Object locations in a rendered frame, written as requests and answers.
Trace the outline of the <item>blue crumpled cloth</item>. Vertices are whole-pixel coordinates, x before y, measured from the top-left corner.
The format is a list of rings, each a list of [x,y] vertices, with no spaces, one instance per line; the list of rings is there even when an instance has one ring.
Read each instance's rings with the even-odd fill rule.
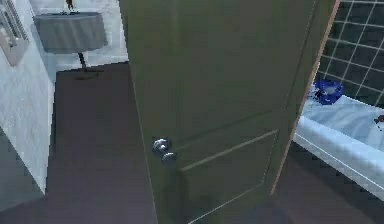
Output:
[[[326,79],[316,80],[314,87],[314,97],[322,105],[334,104],[343,95],[344,90],[342,84]]]

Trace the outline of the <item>white bathtub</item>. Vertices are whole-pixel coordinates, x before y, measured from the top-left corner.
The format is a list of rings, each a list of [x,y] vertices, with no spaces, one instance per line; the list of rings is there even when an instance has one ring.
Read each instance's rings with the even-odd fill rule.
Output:
[[[341,96],[322,105],[312,89],[293,141],[384,202],[384,109]]]

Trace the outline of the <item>white framed wall picture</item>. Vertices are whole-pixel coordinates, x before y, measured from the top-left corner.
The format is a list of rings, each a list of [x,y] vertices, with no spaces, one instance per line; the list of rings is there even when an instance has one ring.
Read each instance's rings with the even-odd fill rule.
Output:
[[[29,39],[12,0],[0,0],[0,48],[12,67],[20,62],[28,46]]]

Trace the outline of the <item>olive green room door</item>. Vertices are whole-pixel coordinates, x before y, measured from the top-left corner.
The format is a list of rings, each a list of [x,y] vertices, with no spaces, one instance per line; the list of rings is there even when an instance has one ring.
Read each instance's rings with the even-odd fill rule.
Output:
[[[341,0],[118,1],[156,224],[230,224],[274,192]]]

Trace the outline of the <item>silver round door knob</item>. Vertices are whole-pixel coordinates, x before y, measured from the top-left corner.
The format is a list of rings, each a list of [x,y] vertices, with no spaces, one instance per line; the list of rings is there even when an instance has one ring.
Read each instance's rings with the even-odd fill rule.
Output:
[[[176,163],[177,153],[172,151],[172,143],[168,138],[155,139],[152,144],[152,152],[160,158],[164,166],[172,166]]]

